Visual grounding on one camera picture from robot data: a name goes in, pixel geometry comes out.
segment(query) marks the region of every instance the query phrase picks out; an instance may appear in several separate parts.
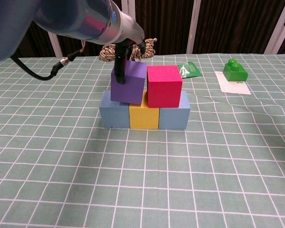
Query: red block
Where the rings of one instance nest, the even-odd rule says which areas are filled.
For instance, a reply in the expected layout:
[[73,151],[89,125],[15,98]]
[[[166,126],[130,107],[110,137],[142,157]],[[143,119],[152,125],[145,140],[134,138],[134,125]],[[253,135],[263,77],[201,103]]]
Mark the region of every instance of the red block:
[[182,78],[178,67],[147,66],[149,108],[176,108],[180,104]]

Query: blue block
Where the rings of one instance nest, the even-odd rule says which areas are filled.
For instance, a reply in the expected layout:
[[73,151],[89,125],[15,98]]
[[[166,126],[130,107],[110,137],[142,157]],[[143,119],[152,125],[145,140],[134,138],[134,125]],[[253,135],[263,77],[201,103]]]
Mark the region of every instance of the blue block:
[[180,95],[180,105],[178,108],[160,108],[159,129],[186,129],[190,104],[186,91]]
[[111,101],[111,91],[105,90],[99,107],[104,128],[130,128],[129,104]]

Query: purple block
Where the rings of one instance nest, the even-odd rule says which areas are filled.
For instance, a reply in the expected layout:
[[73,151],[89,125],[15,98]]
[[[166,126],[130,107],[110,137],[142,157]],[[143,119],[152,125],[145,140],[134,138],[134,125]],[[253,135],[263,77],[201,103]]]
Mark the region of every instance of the purple block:
[[114,69],[111,72],[111,101],[138,104],[142,103],[144,81],[147,74],[147,64],[126,61],[125,84],[117,83]]

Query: white paper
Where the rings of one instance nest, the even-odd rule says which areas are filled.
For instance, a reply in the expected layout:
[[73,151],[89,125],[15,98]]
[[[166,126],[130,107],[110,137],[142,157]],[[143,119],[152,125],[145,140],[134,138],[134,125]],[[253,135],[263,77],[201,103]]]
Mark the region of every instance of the white paper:
[[246,82],[229,82],[223,72],[215,71],[215,74],[218,78],[219,87],[222,92],[232,94],[251,94]]

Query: cable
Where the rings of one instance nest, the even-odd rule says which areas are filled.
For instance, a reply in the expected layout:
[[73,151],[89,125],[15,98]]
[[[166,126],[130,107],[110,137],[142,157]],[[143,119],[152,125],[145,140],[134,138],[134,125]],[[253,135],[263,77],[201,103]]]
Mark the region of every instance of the cable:
[[26,73],[34,77],[35,79],[41,80],[41,81],[48,81],[55,77],[58,73],[58,71],[63,68],[65,65],[67,65],[69,62],[72,62],[77,56],[81,55],[85,50],[86,42],[82,41],[82,48],[76,52],[73,52],[71,54],[68,54],[65,58],[60,60],[58,63],[53,65],[53,68],[51,70],[51,73],[47,77],[42,77],[40,75],[37,75],[35,72],[33,72],[31,69],[29,69],[16,55],[12,55],[10,58]]

